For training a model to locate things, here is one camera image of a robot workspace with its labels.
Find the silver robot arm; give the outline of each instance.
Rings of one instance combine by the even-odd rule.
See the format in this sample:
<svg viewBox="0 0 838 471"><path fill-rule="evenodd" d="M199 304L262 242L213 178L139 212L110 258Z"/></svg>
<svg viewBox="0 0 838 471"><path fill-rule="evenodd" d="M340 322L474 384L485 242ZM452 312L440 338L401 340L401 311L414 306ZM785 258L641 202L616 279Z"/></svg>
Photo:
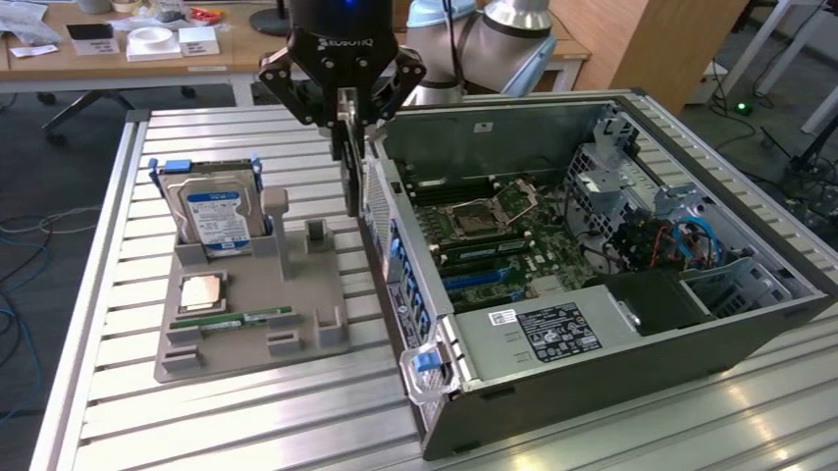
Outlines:
<svg viewBox="0 0 838 471"><path fill-rule="evenodd" d="M494 0L478 12L476 0L414 0L408 46L420 52L428 75L412 104L462 100L449 9L462 79L512 96L532 93L557 45L548 7L549 0Z"/></svg>

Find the metal slotted surface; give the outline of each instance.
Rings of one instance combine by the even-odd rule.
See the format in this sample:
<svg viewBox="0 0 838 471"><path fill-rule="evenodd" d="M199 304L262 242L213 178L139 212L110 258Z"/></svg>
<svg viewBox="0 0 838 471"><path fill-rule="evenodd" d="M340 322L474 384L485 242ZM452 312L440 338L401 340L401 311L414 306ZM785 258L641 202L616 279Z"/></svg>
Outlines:
<svg viewBox="0 0 838 471"><path fill-rule="evenodd" d="M835 253L789 223L755 185L732 176L656 103L628 96L835 276ZM642 146L642 158L664 180L684 179L653 144ZM425 462L358 225L344 216L340 169L325 139L282 108L261 107L157 112L149 126L126 128L123 147L130 157L125 197L114 209L113 237L98 233L102 254L93 253L105 266L94 267L97 289L86 297L83 285L74 316L74 324L87 329L78 333L78 351L66 348L59 367L59 374L73 370L75 376L53 392L34 469L836 469L833 311L780 336L725 374L464 456ZM137 168L145 169L153 156L163 161L253 153L264 159L266 183L289 187L289 227L325 217L337 231L356 350L292 367L161 385L154 356L175 225L147 172Z"/></svg>

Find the red cable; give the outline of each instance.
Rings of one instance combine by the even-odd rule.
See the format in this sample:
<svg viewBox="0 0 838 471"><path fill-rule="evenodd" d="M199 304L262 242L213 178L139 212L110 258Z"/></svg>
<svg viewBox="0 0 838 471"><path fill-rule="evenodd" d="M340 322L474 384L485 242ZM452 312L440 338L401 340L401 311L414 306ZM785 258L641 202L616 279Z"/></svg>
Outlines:
<svg viewBox="0 0 838 471"><path fill-rule="evenodd" d="M658 247L661 246L661 236L664 231L669 229L669 226L662 226L658 230L658 236L656 237L656 249L653 250L653 260L650 261L650 267L656 266L656 260L658 258Z"/></svg>

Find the red object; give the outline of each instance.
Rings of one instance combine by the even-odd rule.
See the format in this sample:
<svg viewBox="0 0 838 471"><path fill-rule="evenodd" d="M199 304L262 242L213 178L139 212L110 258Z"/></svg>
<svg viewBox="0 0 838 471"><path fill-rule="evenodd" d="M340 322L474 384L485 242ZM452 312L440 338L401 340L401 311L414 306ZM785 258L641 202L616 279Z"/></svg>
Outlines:
<svg viewBox="0 0 838 471"><path fill-rule="evenodd" d="M225 18L225 12L214 12L195 7L191 7L190 10L191 17L201 22L207 22L210 25L214 25Z"/></svg>
<svg viewBox="0 0 838 471"><path fill-rule="evenodd" d="M662 226L658 230L658 236L656 237L656 249L653 250L653 261L650 262L650 267L656 266L656 259L658 259L658 247L661 246L661 236L664 235L664 231L669 229L669 226Z"/></svg>

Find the robotic arm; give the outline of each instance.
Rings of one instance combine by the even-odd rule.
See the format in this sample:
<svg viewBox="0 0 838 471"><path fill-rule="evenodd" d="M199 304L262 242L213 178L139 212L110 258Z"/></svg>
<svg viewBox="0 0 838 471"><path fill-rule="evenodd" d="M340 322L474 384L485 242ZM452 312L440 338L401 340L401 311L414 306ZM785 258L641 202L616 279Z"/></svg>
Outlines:
<svg viewBox="0 0 838 471"><path fill-rule="evenodd" d="M262 58L260 79L305 125L332 136L350 216L361 214L365 129L396 115L426 74L393 34L392 0L292 0L289 46ZM392 78L382 79L390 63ZM297 64L310 77L292 80Z"/></svg>
<svg viewBox="0 0 838 471"><path fill-rule="evenodd" d="M289 46L262 58L260 79L301 123L332 137L350 216L361 214L365 131L393 118L418 85L417 104L460 101L464 80L513 96L533 91L557 44L548 4L494 0L478 12L476 0L414 0L417 52L396 41L392 0L290 0ZM296 64L310 80L292 80Z"/></svg>

